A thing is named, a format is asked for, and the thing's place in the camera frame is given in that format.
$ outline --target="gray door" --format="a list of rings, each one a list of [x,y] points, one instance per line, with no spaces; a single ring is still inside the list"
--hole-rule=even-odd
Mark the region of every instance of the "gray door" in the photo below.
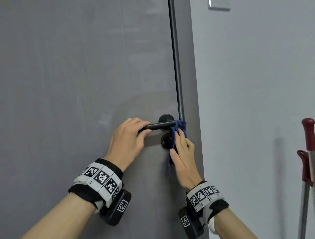
[[[167,1],[2,1],[0,56],[1,238],[65,197],[126,118],[178,119]],[[81,238],[186,238],[162,134],[124,174],[132,200],[119,225],[94,215]]]

